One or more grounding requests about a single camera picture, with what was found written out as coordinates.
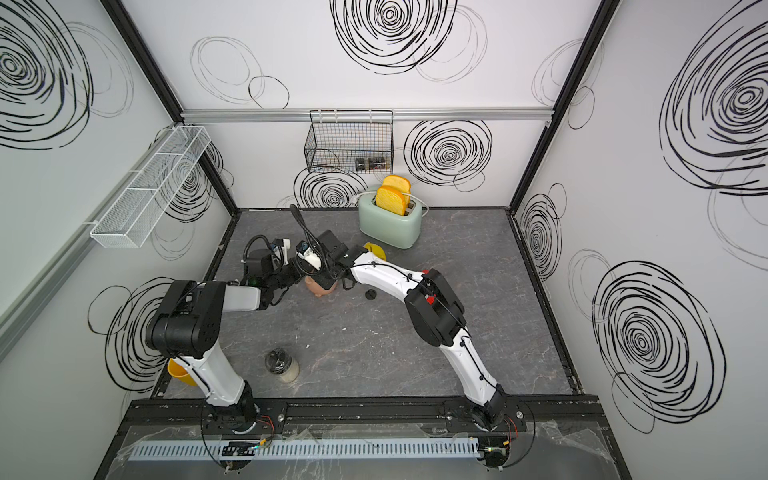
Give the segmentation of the mint green toaster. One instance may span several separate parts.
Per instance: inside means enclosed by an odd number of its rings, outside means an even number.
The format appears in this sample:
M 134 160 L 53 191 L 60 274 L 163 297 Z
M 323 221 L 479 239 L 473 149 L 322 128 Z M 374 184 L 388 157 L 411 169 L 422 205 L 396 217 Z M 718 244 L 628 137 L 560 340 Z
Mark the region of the mint green toaster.
M 422 219 L 429 206 L 418 197 L 411 196 L 405 216 L 385 211 L 375 204 L 375 192 L 366 191 L 358 196 L 359 228 L 375 240 L 398 249 L 409 249 L 421 235 Z

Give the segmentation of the yellow piggy bank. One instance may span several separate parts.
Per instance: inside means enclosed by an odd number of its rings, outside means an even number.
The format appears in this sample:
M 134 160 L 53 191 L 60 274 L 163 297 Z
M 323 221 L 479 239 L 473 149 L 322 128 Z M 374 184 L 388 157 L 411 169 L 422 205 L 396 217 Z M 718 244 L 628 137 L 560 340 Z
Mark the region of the yellow piggy bank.
M 386 253 L 385 253 L 385 251 L 383 250 L 383 248 L 381 246 L 379 246 L 377 244 L 374 244 L 374 243 L 368 242 L 368 243 L 364 244 L 364 247 L 369 252 L 373 253 L 377 258 L 379 258 L 379 259 L 381 259 L 383 261 L 387 260 Z

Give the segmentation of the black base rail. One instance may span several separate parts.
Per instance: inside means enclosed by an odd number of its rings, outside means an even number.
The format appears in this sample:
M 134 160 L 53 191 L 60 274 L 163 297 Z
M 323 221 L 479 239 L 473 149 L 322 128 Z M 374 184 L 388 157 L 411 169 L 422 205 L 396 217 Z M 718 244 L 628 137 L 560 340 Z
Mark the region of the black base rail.
M 133 401 L 119 430 L 130 426 L 203 426 L 213 433 L 283 434 L 309 425 L 415 424 L 442 433 L 522 433 L 548 421 L 607 426 L 591 395 L 522 395 L 503 401 L 493 421 L 459 396 L 262 398 L 253 407 L 213 407 L 201 399 Z

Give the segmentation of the back toast slice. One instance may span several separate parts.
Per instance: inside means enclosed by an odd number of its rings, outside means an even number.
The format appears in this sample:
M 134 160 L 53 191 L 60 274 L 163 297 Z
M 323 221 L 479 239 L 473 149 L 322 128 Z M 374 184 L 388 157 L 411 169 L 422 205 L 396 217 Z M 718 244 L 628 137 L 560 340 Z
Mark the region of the back toast slice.
M 411 192 L 411 182 L 398 175 L 389 175 L 382 181 L 383 186 L 388 186 L 400 191 L 403 194 L 409 194 Z

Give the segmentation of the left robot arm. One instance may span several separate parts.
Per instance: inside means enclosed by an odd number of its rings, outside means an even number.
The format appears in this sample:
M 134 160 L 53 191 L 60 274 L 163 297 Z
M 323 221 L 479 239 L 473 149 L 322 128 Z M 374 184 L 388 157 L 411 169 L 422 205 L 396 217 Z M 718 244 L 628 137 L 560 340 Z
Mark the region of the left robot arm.
M 145 331 L 145 345 L 178 364 L 202 391 L 205 404 L 235 434 L 246 434 L 258 423 L 259 408 L 252 389 L 224 354 L 220 342 L 226 312 L 263 311 L 279 304 L 300 280 L 288 259 L 286 241 L 241 259 L 243 278 L 224 281 L 174 281 Z

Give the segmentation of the clear jar with white contents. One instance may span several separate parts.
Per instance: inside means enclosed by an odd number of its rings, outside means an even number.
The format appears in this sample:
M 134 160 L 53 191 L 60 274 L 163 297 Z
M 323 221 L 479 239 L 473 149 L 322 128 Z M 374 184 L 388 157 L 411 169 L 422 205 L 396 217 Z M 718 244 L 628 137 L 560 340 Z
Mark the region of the clear jar with white contents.
M 283 383 L 293 383 L 300 374 L 299 362 L 284 348 L 275 348 L 265 357 L 265 367 Z

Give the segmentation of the front toast slice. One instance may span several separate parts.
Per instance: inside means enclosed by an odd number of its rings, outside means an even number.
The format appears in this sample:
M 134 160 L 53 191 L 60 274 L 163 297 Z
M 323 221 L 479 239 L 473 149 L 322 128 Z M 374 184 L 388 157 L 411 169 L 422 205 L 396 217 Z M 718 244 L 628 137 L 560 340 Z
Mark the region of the front toast slice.
M 398 216 L 405 216 L 410 202 L 410 196 L 399 189 L 382 185 L 375 194 L 377 207 Z

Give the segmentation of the yellow mug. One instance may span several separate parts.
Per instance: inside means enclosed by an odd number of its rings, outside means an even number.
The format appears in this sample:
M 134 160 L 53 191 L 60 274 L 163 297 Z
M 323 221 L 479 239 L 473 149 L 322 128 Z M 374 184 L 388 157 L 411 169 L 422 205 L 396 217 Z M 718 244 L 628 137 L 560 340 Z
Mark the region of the yellow mug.
M 174 359 L 170 359 L 168 361 L 167 372 L 172 378 L 179 380 L 186 385 L 196 386 L 196 382 L 191 377 L 189 372 L 184 368 L 183 365 L 177 363 Z

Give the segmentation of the red piggy bank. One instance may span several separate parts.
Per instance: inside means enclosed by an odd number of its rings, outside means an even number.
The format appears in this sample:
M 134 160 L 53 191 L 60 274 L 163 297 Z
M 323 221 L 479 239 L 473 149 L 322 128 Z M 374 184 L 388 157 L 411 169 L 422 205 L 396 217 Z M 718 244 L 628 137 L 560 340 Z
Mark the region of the red piggy bank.
M 433 305 L 436 301 L 435 294 L 432 289 L 431 280 L 428 277 L 428 270 L 423 271 L 422 279 L 420 281 L 420 285 L 422 287 L 422 290 L 424 292 L 425 300 L 429 305 Z

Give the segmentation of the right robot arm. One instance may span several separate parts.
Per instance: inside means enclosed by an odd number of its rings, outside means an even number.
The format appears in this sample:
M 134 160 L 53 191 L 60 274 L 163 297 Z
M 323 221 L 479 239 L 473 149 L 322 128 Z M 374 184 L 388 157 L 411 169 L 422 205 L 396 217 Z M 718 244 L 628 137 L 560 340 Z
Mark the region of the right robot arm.
M 474 422 L 490 431 L 504 421 L 507 395 L 473 344 L 464 305 L 438 270 L 397 266 L 364 247 L 347 247 L 329 230 L 300 242 L 296 253 L 298 265 L 324 288 L 350 278 L 401 301 L 417 335 L 438 348 L 453 368 Z

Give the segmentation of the pink piggy bank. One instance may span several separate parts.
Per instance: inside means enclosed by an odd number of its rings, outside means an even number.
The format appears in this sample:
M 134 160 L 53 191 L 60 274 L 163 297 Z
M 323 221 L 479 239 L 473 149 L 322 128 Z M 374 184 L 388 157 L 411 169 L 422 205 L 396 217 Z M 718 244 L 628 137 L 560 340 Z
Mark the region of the pink piggy bank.
M 324 296 L 327 296 L 333 293 L 337 288 L 338 282 L 335 281 L 332 283 L 330 287 L 324 288 L 322 285 L 317 283 L 312 277 L 305 276 L 304 284 L 312 295 L 314 295 L 316 298 L 322 298 Z

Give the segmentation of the toast slice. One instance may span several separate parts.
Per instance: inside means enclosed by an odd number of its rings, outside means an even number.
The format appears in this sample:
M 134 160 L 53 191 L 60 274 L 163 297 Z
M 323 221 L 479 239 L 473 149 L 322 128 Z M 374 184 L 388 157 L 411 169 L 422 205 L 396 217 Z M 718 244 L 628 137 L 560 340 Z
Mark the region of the toast slice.
M 410 202 L 410 196 L 399 189 L 382 185 L 375 194 L 377 207 L 398 216 L 405 216 Z
M 388 186 L 400 191 L 403 194 L 409 194 L 411 192 L 411 182 L 398 175 L 389 175 L 382 181 L 383 186 Z

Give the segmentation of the small jars in basket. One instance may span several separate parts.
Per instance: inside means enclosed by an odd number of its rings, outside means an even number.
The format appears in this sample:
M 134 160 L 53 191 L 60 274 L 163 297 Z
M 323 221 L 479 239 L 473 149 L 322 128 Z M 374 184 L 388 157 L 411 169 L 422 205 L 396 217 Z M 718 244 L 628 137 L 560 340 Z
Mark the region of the small jars in basket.
M 389 161 L 386 157 L 358 157 L 354 160 L 356 172 L 371 173 L 389 169 Z

